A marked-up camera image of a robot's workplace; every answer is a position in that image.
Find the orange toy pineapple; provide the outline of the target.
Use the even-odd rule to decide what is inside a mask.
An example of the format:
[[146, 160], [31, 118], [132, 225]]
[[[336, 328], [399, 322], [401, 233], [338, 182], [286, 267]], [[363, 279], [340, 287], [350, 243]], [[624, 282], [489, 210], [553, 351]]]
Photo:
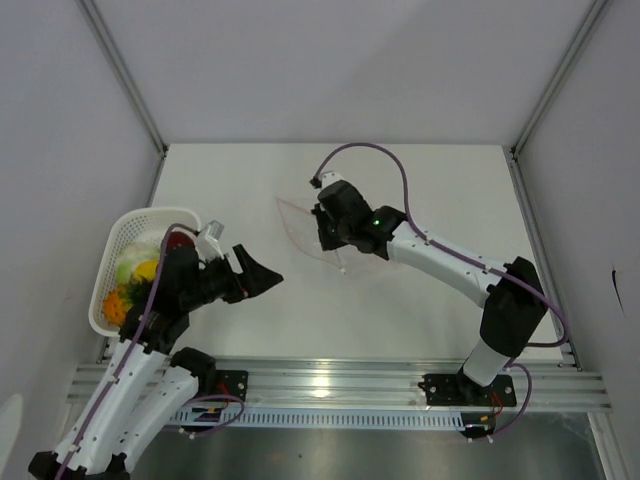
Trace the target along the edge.
[[151, 290], [148, 280], [134, 280], [119, 285], [103, 301], [102, 311], [110, 325], [121, 327], [129, 310], [140, 302], [145, 302]]

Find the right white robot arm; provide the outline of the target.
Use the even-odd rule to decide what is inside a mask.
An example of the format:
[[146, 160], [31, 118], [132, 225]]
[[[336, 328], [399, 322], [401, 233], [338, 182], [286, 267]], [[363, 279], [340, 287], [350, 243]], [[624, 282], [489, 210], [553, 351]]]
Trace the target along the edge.
[[415, 231], [406, 213], [390, 206], [372, 209], [342, 177], [314, 180], [319, 190], [312, 209], [324, 251], [346, 246], [415, 268], [454, 288], [482, 309], [480, 338], [456, 373], [458, 395], [475, 404], [489, 396], [493, 381], [529, 343], [548, 308], [539, 298], [535, 266], [518, 257], [492, 271], [476, 256], [464, 255], [437, 238]]

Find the white green toy cabbage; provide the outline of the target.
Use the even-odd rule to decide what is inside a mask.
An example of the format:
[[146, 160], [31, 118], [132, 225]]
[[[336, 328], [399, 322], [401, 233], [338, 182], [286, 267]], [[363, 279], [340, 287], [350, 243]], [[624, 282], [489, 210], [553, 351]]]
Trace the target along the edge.
[[147, 243], [127, 245], [116, 259], [115, 278], [119, 285], [152, 281], [160, 258], [160, 249]]

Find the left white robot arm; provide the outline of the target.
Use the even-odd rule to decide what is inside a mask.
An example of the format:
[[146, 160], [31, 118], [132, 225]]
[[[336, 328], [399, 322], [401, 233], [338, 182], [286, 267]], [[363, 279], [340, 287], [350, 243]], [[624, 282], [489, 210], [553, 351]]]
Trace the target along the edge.
[[194, 348], [173, 349], [189, 315], [222, 300], [255, 298], [282, 283], [281, 274], [256, 262], [242, 245], [241, 266], [224, 256], [203, 261], [193, 246], [161, 252], [148, 296], [127, 313], [109, 366], [84, 411], [51, 451], [34, 455], [37, 479], [128, 479], [170, 417], [193, 399], [239, 403], [216, 393], [213, 357]]

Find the clear zip top bag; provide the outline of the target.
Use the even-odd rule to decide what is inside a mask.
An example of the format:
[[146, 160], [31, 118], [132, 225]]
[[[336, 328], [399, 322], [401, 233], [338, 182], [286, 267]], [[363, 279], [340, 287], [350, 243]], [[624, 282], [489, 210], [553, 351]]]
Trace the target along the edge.
[[276, 197], [275, 202], [291, 244], [307, 257], [330, 265], [342, 275], [351, 277], [389, 273], [397, 269], [393, 263], [375, 255], [361, 254], [353, 246], [323, 251], [318, 237], [316, 218], [311, 213], [312, 201], [308, 198]]

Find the red toy apple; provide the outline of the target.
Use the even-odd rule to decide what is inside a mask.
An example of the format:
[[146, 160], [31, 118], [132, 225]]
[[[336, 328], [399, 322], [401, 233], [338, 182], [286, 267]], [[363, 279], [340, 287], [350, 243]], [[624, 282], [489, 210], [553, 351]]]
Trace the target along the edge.
[[169, 252], [181, 247], [193, 248], [194, 246], [194, 240], [189, 234], [183, 231], [172, 231], [166, 242], [166, 251]]

